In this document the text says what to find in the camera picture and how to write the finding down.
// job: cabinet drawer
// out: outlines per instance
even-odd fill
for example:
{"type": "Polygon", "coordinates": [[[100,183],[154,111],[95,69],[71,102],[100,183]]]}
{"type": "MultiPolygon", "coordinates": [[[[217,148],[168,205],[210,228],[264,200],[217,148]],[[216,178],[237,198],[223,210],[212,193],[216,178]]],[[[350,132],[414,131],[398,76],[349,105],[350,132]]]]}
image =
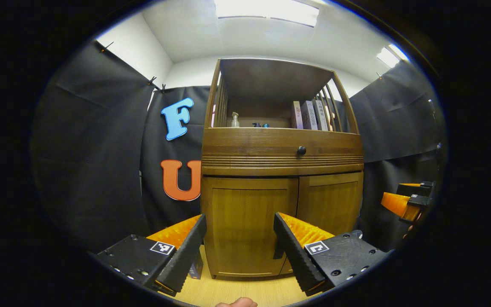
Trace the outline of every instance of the cabinet drawer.
{"type": "Polygon", "coordinates": [[[362,169],[358,134],[288,128],[204,130],[204,175],[285,176],[362,169]],[[298,155],[299,146],[306,148],[304,155],[298,155]]]}

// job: small bottle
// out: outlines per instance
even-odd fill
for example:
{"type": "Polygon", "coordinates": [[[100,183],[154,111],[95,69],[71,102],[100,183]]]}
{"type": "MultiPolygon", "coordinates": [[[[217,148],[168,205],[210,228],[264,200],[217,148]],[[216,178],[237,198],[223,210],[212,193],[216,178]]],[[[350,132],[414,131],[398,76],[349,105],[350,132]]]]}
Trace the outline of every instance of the small bottle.
{"type": "Polygon", "coordinates": [[[230,124],[230,127],[239,127],[240,122],[238,121],[238,113],[232,112],[232,123],[230,124]]]}

